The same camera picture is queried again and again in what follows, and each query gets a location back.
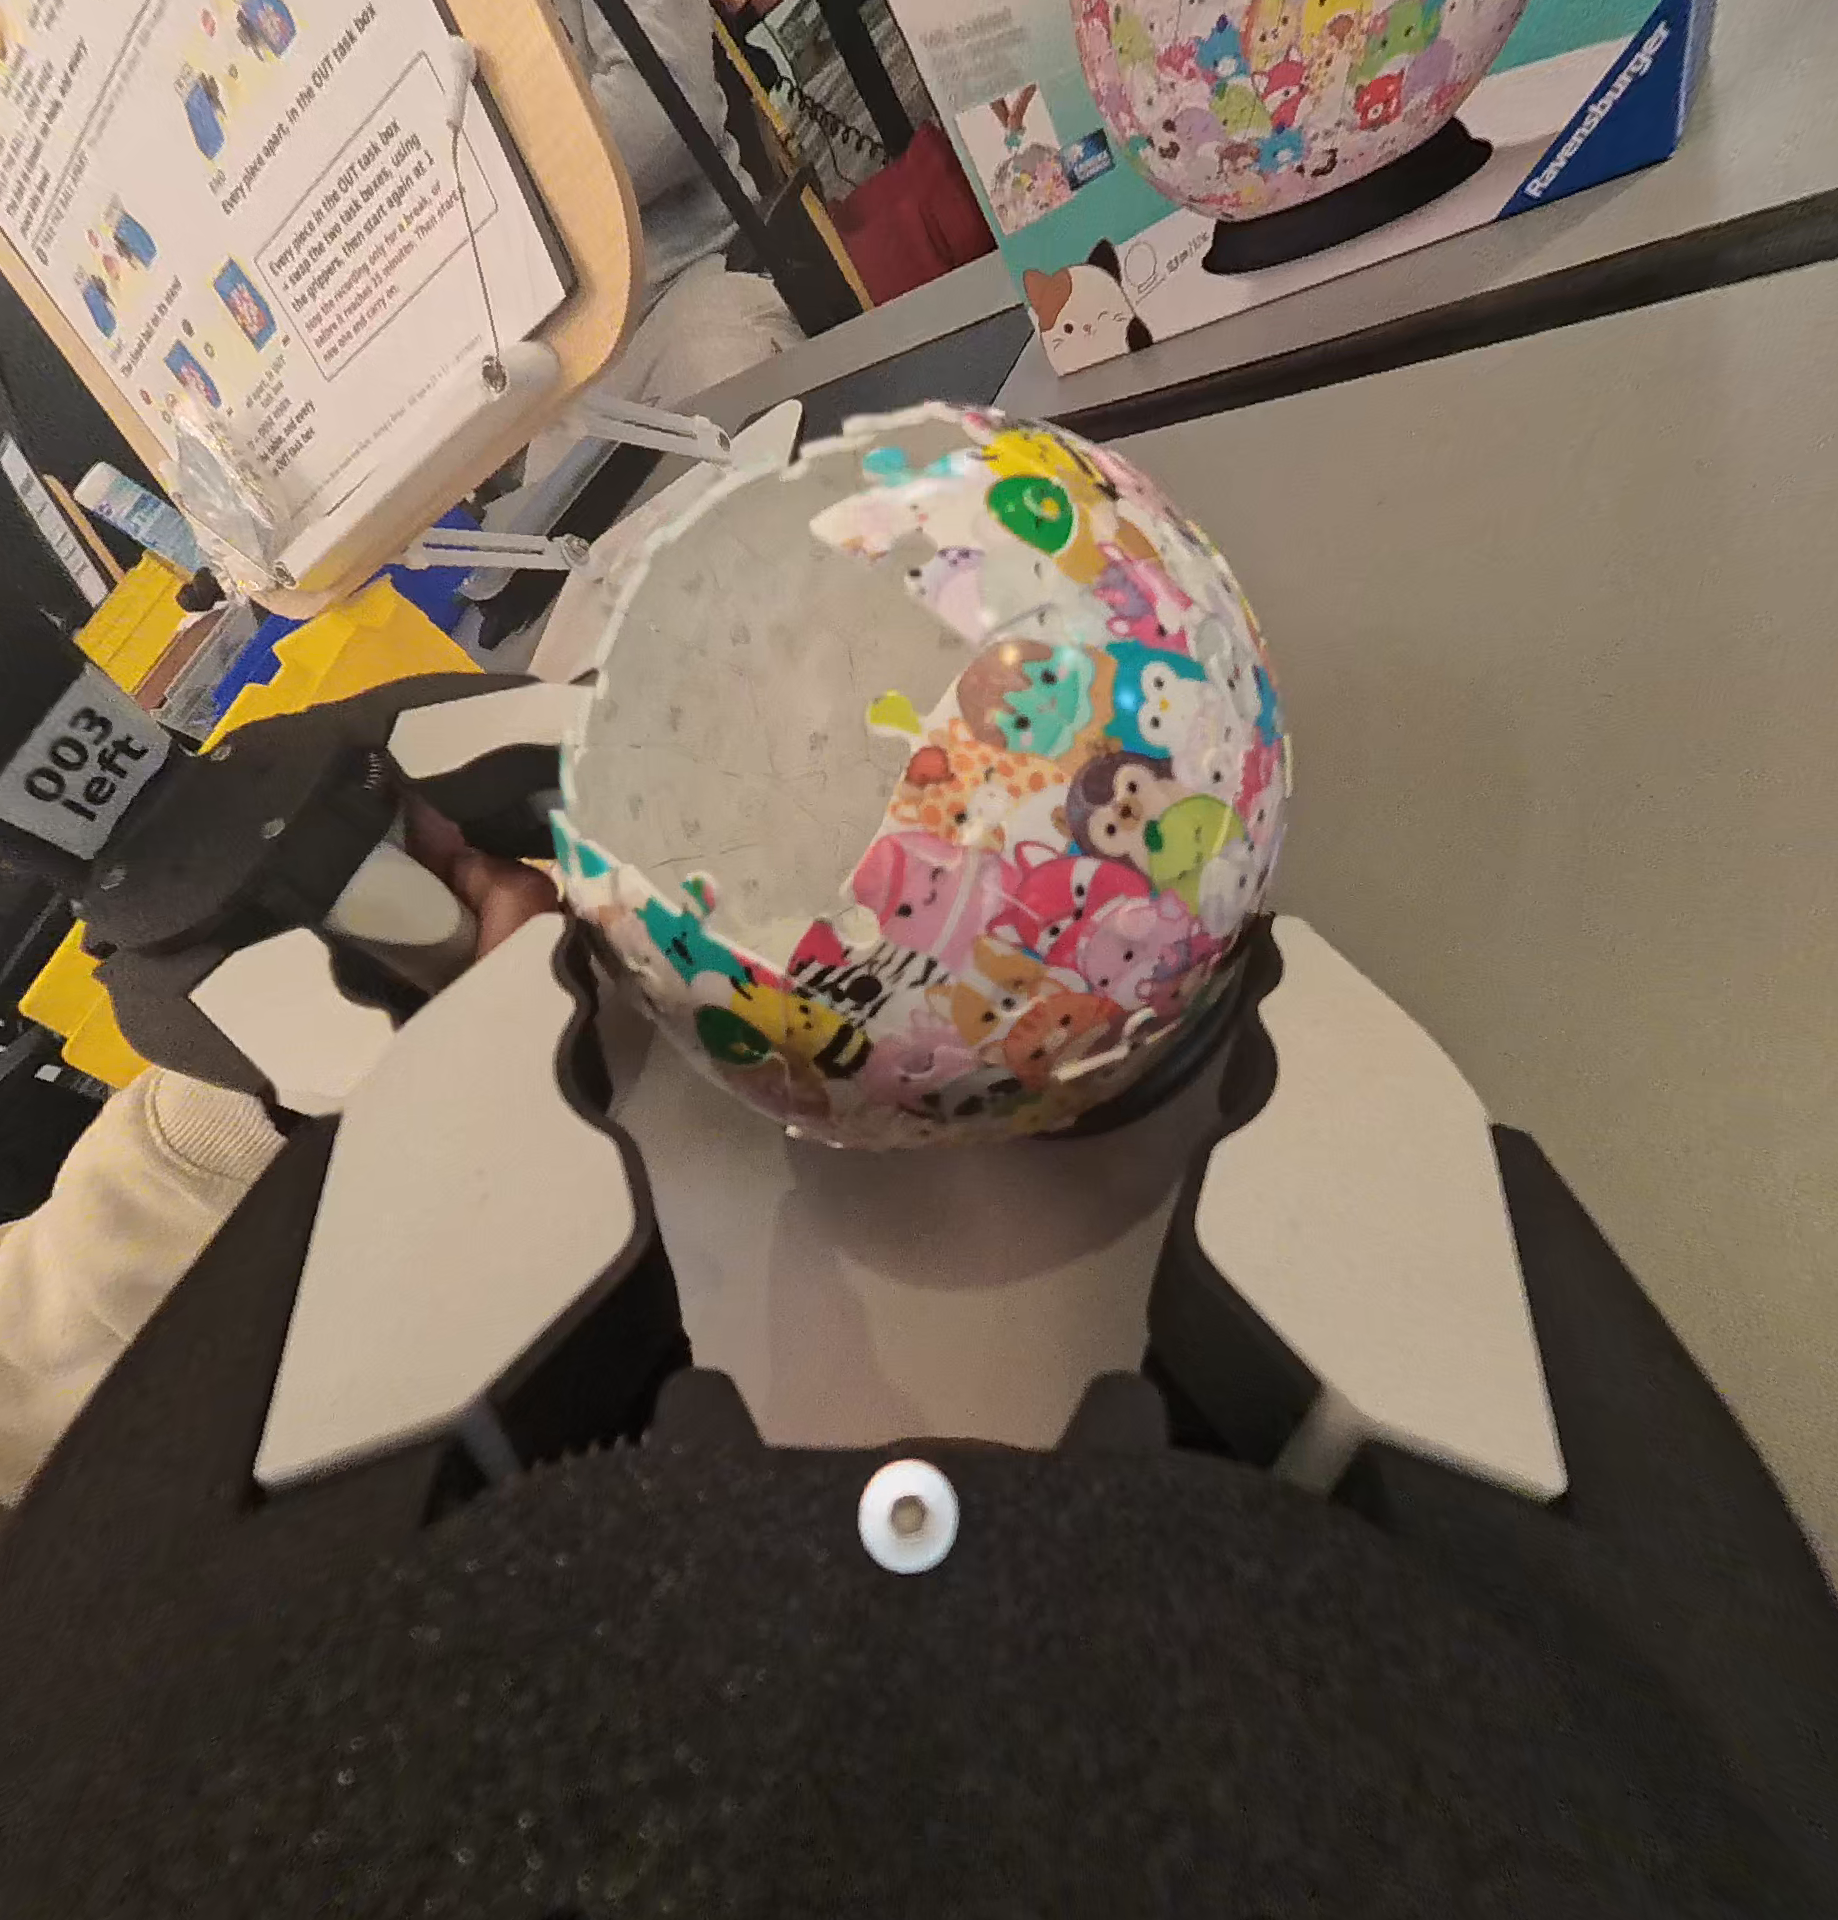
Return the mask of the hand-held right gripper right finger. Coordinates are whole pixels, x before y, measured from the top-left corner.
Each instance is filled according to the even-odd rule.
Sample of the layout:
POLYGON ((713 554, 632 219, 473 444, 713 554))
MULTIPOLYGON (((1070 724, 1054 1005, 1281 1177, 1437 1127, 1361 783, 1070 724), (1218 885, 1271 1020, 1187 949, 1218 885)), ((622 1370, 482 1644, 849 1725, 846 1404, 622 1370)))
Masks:
POLYGON ((1311 1494, 1376 1446, 1569 1489, 1482 1100, 1292 915, 1246 966, 1222 1132, 1156 1274, 1156 1370, 1190 1432, 1311 1494))

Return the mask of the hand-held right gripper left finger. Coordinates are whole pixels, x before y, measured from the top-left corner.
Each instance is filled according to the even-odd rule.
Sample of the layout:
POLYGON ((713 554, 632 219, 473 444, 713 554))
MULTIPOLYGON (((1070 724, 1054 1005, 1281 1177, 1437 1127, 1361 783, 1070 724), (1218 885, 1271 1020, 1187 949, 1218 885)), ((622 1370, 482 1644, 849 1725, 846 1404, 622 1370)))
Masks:
POLYGON ((579 1083, 596 1000, 541 915, 423 1007, 332 1135, 253 1480, 292 1489, 449 1443, 498 1483, 547 1454, 523 1394, 651 1254, 642 1158, 579 1083))

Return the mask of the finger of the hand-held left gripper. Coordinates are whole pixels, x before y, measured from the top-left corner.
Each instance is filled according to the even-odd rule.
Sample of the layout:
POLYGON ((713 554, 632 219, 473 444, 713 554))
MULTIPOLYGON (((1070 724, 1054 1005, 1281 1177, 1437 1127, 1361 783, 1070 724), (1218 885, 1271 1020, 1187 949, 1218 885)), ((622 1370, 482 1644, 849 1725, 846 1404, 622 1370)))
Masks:
POLYGON ((315 928, 229 955, 188 1001, 299 1117, 339 1113, 381 1063, 400 1018, 379 991, 348 991, 336 962, 379 962, 423 1005, 459 975, 453 899, 343 899, 315 928))
POLYGON ((493 685, 410 708, 393 724, 407 794, 487 855, 549 859, 561 753, 581 733, 581 687, 493 685))

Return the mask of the colourful puzzle ball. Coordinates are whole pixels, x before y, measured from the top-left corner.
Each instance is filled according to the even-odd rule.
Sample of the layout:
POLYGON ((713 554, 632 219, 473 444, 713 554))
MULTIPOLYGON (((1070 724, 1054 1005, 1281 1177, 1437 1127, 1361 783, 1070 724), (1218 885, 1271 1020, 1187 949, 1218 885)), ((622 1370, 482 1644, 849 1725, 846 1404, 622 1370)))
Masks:
POLYGON ((706 1083, 893 1151, 1051 1138, 1209 1025, 1281 858, 1259 621, 1139 467, 924 404, 674 486, 551 612, 596 958, 706 1083))

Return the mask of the person's left forearm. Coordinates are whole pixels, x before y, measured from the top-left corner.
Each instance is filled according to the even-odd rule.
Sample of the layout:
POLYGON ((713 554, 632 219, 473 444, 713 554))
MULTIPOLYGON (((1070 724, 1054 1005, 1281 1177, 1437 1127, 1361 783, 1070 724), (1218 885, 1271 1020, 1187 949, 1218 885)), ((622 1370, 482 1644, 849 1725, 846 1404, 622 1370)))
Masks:
POLYGON ((148 1070, 105 1101, 43 1204, 0 1227, 0 1535, 282 1147, 260 1097, 148 1070))

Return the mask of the cardboard puzzle box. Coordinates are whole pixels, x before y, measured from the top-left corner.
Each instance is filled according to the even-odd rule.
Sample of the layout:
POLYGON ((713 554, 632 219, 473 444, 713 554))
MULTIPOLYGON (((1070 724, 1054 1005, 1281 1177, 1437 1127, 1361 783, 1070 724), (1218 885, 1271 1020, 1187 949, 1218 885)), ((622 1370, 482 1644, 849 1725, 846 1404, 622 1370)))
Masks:
POLYGON ((1079 376, 1653 170, 1708 3, 893 3, 1079 376))

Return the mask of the person's left hand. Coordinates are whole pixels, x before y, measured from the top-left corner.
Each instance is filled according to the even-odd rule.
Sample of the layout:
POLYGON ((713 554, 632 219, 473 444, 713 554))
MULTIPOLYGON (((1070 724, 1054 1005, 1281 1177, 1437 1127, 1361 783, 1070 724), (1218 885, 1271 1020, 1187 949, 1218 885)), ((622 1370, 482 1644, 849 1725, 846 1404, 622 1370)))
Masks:
POLYGON ((414 988, 435 994, 514 936, 528 921, 559 915, 557 884, 533 861, 476 849, 430 805, 404 805, 404 851, 453 899, 453 919, 434 947, 416 947, 396 962, 414 988))

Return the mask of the yellow plastic bin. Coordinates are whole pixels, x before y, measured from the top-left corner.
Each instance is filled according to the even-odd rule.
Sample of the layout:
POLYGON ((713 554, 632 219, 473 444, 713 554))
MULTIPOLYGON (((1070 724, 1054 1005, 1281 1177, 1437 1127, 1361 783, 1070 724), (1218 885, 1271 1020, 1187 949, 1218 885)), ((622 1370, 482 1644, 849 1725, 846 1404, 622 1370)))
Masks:
POLYGON ((34 981, 19 996, 19 1016, 61 1039, 67 1070, 111 1092, 123 1092, 150 1070, 126 1042, 113 1000, 97 980, 83 921, 62 939, 34 981))
POLYGON ((377 577, 308 621, 212 596, 145 557, 91 614, 78 648, 188 747, 212 751, 267 718, 482 666, 419 600, 377 577))

